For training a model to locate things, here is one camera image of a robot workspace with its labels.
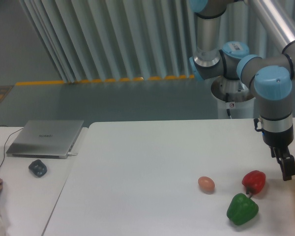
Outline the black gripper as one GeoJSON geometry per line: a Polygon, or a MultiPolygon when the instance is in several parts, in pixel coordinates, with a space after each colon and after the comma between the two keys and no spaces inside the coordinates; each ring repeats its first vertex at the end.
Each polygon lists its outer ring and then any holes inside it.
{"type": "Polygon", "coordinates": [[[270,146],[271,157],[277,158],[283,181],[291,180],[292,176],[295,175],[295,158],[290,154],[287,146],[291,144],[294,139],[294,130],[288,129],[278,133],[263,130],[262,134],[263,141],[270,146]]]}

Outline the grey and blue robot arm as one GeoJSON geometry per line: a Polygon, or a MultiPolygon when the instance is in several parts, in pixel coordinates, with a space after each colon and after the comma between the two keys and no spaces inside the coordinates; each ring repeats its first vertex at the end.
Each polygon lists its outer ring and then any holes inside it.
{"type": "Polygon", "coordinates": [[[218,48],[221,16],[228,0],[192,0],[190,8],[197,18],[197,49],[190,58],[198,80],[222,76],[240,81],[256,98],[260,116],[254,120],[271,156],[277,160],[283,180],[295,175],[295,159],[288,146],[293,141],[292,81],[295,80],[295,23],[274,0],[247,0],[280,55],[264,59],[249,54],[246,45],[228,42],[218,48]]]}

